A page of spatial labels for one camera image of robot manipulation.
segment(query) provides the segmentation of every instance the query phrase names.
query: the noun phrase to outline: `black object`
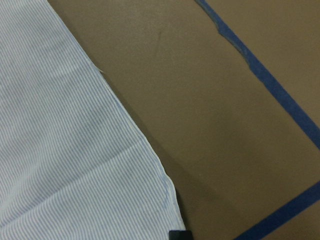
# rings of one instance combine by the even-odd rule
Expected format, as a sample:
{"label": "black object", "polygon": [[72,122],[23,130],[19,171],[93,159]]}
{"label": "black object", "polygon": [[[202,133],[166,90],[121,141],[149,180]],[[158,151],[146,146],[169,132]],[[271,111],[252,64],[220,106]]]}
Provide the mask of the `black object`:
{"label": "black object", "polygon": [[171,230],[169,231],[169,240],[194,240],[191,231]]}

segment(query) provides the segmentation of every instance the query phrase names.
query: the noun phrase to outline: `brown surface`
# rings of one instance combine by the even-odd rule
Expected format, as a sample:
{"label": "brown surface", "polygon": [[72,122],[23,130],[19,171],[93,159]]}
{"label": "brown surface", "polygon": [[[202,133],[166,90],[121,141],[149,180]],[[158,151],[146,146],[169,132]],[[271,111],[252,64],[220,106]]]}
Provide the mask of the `brown surface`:
{"label": "brown surface", "polygon": [[[319,150],[193,0],[49,2],[150,141],[196,240],[232,239],[319,180]],[[243,10],[236,0],[209,2],[319,124],[320,92],[312,87],[319,70],[306,63],[307,47],[293,54],[293,43],[282,50],[281,37],[268,38],[274,29],[285,35],[278,29],[282,25],[272,23],[281,17],[268,18],[269,31],[256,38],[257,26],[266,26],[262,13],[275,15],[276,2],[260,9],[261,1],[244,1]],[[251,5],[260,14],[245,14]],[[254,30],[241,27],[252,20]],[[293,22],[287,26],[294,27]],[[298,30],[297,46],[305,42]],[[265,50],[259,45],[264,38],[279,46]],[[309,215],[297,217],[293,227],[320,238],[319,226],[310,224],[320,217]],[[283,231],[290,228],[288,223]],[[280,239],[281,231],[268,239]]]}

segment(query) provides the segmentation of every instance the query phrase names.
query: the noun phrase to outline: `blue line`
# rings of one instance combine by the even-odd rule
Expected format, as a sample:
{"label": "blue line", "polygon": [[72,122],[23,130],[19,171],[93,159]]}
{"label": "blue line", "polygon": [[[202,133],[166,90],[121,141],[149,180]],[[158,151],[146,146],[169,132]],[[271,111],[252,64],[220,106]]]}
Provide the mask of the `blue line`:
{"label": "blue line", "polygon": [[216,24],[219,33],[225,37],[244,57],[254,75],[265,85],[268,91],[290,114],[304,133],[320,150],[320,129],[287,93],[274,76],[263,66],[256,56],[246,47],[237,35],[224,23],[219,15],[205,0],[195,0]]}
{"label": "blue line", "polygon": [[320,181],[234,240],[262,239],[319,200]]}

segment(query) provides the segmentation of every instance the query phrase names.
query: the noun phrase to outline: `striped fabric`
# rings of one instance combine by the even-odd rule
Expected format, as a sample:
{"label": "striped fabric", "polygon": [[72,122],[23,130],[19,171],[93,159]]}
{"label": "striped fabric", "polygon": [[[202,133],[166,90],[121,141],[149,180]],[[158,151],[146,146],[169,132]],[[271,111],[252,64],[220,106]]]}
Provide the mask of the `striped fabric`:
{"label": "striped fabric", "polygon": [[145,136],[45,0],[0,1],[0,239],[184,230]]}

